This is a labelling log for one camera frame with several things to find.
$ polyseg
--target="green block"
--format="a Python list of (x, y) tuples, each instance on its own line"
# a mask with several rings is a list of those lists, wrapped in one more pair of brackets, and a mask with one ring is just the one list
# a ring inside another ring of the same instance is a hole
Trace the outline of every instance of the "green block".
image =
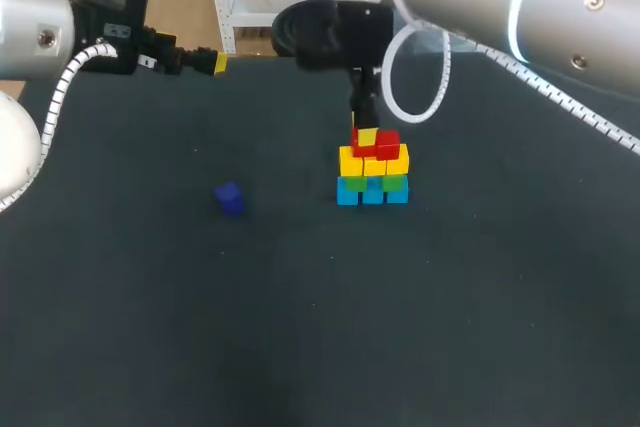
[(366, 192), (367, 191), (367, 178), (366, 177), (345, 177), (347, 181), (347, 190), (349, 192)]
[(382, 178), (382, 190), (385, 192), (399, 192), (404, 189), (406, 175), (385, 175)]

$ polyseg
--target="toy block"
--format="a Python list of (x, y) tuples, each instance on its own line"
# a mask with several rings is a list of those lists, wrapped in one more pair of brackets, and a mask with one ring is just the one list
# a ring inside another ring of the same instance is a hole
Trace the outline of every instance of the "toy block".
[(400, 133), (397, 130), (379, 130), (375, 155), (378, 160), (397, 160), (400, 157)]
[(367, 177), (345, 177), (349, 192), (366, 192)]
[(406, 185), (406, 175), (385, 175), (382, 178), (382, 190), (385, 192), (398, 192)]
[(368, 145), (366, 147), (361, 147), (360, 145), (358, 145), (358, 129), (353, 129), (351, 133), (351, 147), (353, 148), (354, 157), (375, 157), (376, 156), (375, 145)]
[(340, 175), (342, 177), (362, 177), (364, 161), (354, 157), (351, 146), (340, 147)]
[(360, 194), (347, 188), (347, 177), (338, 177), (337, 202), (338, 205), (358, 205), (360, 202)]
[(386, 173), (387, 173), (386, 160), (378, 160), (375, 157), (365, 157), (364, 159), (365, 177), (382, 176), (382, 175), (385, 175)]
[(358, 145), (361, 147), (369, 147), (370, 145), (376, 145), (376, 136), (378, 135), (378, 128), (373, 129), (358, 129)]
[(396, 160), (387, 161), (387, 175), (405, 175), (408, 173), (409, 149), (407, 148), (407, 144), (400, 144), (400, 156)]
[(242, 191), (237, 183), (227, 182), (213, 190), (225, 215), (239, 215), (245, 211)]
[(382, 179), (380, 177), (367, 178), (367, 191), (362, 194), (362, 203), (369, 205), (384, 203), (384, 192), (382, 191)]
[(401, 190), (387, 192), (387, 204), (406, 204), (409, 202), (409, 179), (402, 176), (403, 186)]

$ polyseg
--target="blue cube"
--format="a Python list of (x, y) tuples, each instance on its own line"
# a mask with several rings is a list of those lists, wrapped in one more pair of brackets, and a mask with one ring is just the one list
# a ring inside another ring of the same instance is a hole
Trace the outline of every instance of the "blue cube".
[(225, 215), (239, 215), (244, 213), (244, 198), (240, 187), (235, 182), (227, 182), (214, 189), (216, 197), (222, 205)]
[(338, 205), (358, 205), (360, 203), (360, 195), (358, 192), (351, 192), (347, 189), (347, 179), (338, 177)]
[(362, 203), (369, 205), (380, 205), (384, 203), (382, 177), (367, 178), (367, 191), (362, 194)]
[(387, 204), (409, 203), (409, 179), (405, 176), (402, 190), (387, 192)]

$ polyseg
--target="white cable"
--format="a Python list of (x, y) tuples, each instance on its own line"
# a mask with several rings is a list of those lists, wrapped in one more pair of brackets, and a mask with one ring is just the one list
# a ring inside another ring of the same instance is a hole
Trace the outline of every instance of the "white cable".
[[(385, 54), (384, 61), (382, 63), (381, 75), (383, 97), (387, 106), (389, 107), (389, 110), (391, 110), (391, 112), (398, 119), (410, 124), (425, 122), (430, 117), (432, 117), (433, 114), (436, 113), (442, 103), (442, 100), (444, 99), (447, 88), (449, 86), (449, 78), (451, 76), (451, 41), (446, 30), (440, 29), (435, 25), (414, 18), (404, 0), (393, 0), (393, 3), (408, 25), (396, 35)], [(391, 87), (391, 70), (395, 58), (404, 42), (406, 42), (406, 40), (414, 32), (424, 28), (436, 28), (442, 30), (443, 32), (444, 62), (442, 65), (442, 79), (440, 81), (440, 87), (438, 88), (436, 98), (431, 106), (421, 115), (412, 115), (402, 110), (393, 97), (393, 89)], [(540, 92), (549, 100), (562, 107), (571, 115), (582, 120), (590, 127), (593, 127), (601, 134), (606, 135), (616, 143), (631, 150), (631, 152), (633, 152), (634, 154), (640, 155), (640, 139), (634, 137), (629, 132), (622, 130), (620, 127), (609, 122), (604, 117), (596, 114), (584, 104), (578, 102), (569, 94), (558, 89), (550, 82), (542, 79), (540, 76), (536, 75), (533, 71), (531, 71), (509, 55), (491, 49), (490, 47), (482, 44), (474, 44), (478, 52), (481, 52), (489, 57), (498, 65), (505, 68), (508, 72), (515, 75), (529, 87), (536, 89), (536, 91)]]
[[(382, 95), (389, 107), (389, 110), (391, 110), (393, 115), (398, 119), (409, 124), (420, 124), (429, 120), (438, 111), (442, 101), (444, 100), (444, 96), (447, 93), (447, 89), (449, 88), (449, 79), (451, 77), (451, 38), (446, 30), (435, 27), (423, 20), (414, 18), (404, 0), (393, 0), (393, 2), (396, 5), (398, 12), (400, 12), (400, 15), (408, 25), (395, 36), (385, 53), (384, 60), (382, 62), (381, 74)], [(442, 31), (442, 77), (440, 78), (440, 85), (436, 96), (427, 110), (422, 114), (409, 114), (402, 110), (396, 102), (396, 99), (393, 97), (391, 71), (393, 70), (393, 63), (396, 55), (407, 39), (415, 32), (428, 28), (436, 28)]]
[(422, 122), (426, 122), (429, 120), (433, 114), (435, 114), (442, 101), (444, 100), (444, 96), (447, 93), (447, 89), (449, 88), (449, 78), (451, 76), (451, 41), (449, 39), (449, 34), (443, 30), (442, 35), (442, 77), (440, 78), (440, 86), (438, 87), (438, 92), (436, 93), (436, 97), (429, 106), (427, 110), (425, 110), (422, 114), (409, 114), (402, 110), (402, 108), (396, 102), (396, 99), (393, 97), (393, 88), (391, 87), (391, 71), (393, 69), (393, 62), (395, 61), (396, 55), (398, 51), (402, 47), (402, 45), (406, 42), (406, 40), (411, 37), (416, 30), (411, 25), (407, 25), (404, 29), (402, 29), (398, 35), (394, 37), (389, 44), (389, 48), (384, 55), (384, 61), (382, 62), (382, 75), (381, 75), (381, 83), (382, 83), (382, 95), (384, 100), (391, 110), (391, 113), (395, 115), (398, 119), (403, 122), (407, 122), (408, 124), (421, 124)]
[(26, 190), (31, 186), (33, 181), (35, 180), (38, 173), (40, 173), (40, 169), (44, 165), (45, 160), (47, 160), (47, 156), (49, 155), (49, 149), (51, 148), (51, 142), (53, 140), (53, 136), (56, 131), (56, 126), (58, 125), (58, 117), (60, 115), (60, 109), (62, 107), (62, 103), (64, 102), (64, 98), (67, 95), (67, 89), (69, 85), (71, 85), (71, 81), (76, 76), (78, 71), (82, 68), (84, 64), (86, 64), (89, 60), (94, 57), (117, 57), (118, 54), (116, 49), (114, 49), (109, 44), (98, 44), (92, 47), (87, 47), (78, 55), (76, 55), (71, 62), (67, 65), (56, 85), (56, 89), (53, 93), (53, 98), (51, 99), (51, 104), (49, 104), (49, 112), (47, 114), (47, 118), (45, 120), (44, 129), (42, 132), (42, 137), (40, 140), (41, 151), (40, 151), (40, 164), (38, 165), (38, 169), (33, 174), (33, 177), (29, 179), (29, 181), (24, 184), (20, 189), (15, 191), (13, 194), (5, 197), (4, 199), (0, 199), (0, 212), (5, 211), (11, 205), (13, 205), (21, 196), (26, 192)]
[(640, 155), (640, 139), (629, 132), (622, 130), (617, 125), (609, 122), (604, 117), (578, 102), (566, 92), (538, 76), (514, 58), (482, 44), (476, 44), (476, 50), (483, 53), (495, 63), (503, 67), (507, 72), (515, 75), (529, 87), (535, 89), (547, 99), (562, 107), (574, 117), (593, 127), (601, 134), (606, 135), (616, 143)]

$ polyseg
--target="yellow connector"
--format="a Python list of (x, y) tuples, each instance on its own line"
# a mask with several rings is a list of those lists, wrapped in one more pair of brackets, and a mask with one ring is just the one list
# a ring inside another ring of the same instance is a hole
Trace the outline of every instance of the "yellow connector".
[(218, 58), (216, 59), (216, 66), (213, 70), (213, 75), (224, 73), (227, 70), (227, 61), (229, 56), (224, 52), (218, 52)]

